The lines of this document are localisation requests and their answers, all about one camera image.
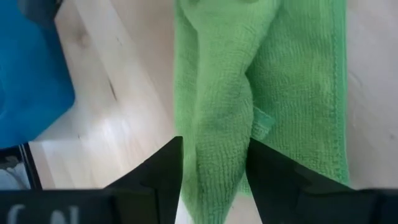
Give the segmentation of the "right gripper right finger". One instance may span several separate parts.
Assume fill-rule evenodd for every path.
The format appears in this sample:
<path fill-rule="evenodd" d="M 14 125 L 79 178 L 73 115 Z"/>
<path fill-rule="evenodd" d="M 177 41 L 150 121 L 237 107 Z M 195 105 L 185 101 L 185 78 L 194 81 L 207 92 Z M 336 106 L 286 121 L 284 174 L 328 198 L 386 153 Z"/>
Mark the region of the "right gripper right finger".
<path fill-rule="evenodd" d="M 246 176 L 263 224 L 315 224 L 312 217 L 324 216 L 300 203 L 301 196 L 352 191 L 255 139 L 248 147 Z"/>

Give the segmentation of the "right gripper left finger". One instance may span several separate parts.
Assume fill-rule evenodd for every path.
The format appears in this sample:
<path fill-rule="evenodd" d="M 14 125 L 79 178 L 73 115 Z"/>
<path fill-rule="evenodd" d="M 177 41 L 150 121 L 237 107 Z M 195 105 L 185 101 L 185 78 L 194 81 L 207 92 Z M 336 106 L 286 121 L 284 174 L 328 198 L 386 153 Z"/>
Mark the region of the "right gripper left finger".
<path fill-rule="evenodd" d="M 174 137 L 107 188 L 113 224 L 174 224 L 183 172 L 183 138 Z"/>

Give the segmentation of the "green microfiber towel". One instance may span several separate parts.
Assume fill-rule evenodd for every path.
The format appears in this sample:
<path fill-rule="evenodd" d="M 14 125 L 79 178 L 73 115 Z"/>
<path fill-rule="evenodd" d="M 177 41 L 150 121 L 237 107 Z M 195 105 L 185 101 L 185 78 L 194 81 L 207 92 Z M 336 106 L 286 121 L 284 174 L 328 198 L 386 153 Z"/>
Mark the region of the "green microfiber towel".
<path fill-rule="evenodd" d="M 342 184 L 345 0 L 174 0 L 174 114 L 182 198 L 223 224 L 257 139 Z"/>

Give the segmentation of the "blue plastic tray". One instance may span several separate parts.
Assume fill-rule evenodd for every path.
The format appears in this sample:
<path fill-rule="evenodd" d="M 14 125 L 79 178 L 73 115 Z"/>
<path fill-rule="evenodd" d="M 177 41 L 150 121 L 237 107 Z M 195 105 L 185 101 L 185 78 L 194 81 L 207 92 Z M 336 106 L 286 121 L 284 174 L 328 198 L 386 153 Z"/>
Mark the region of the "blue plastic tray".
<path fill-rule="evenodd" d="M 55 27 L 62 0 L 0 0 L 0 147 L 34 140 L 75 92 Z"/>

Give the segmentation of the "black aluminium table frame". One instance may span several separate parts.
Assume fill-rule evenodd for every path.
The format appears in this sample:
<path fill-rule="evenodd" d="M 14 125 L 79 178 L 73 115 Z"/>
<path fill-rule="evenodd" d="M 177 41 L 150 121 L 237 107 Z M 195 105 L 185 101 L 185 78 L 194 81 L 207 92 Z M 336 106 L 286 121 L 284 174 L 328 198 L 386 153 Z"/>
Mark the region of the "black aluminium table frame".
<path fill-rule="evenodd" d="M 34 190 L 42 190 L 42 184 L 40 182 L 29 144 L 21 144 L 18 146 L 18 148 L 30 183 L 30 188 Z"/>

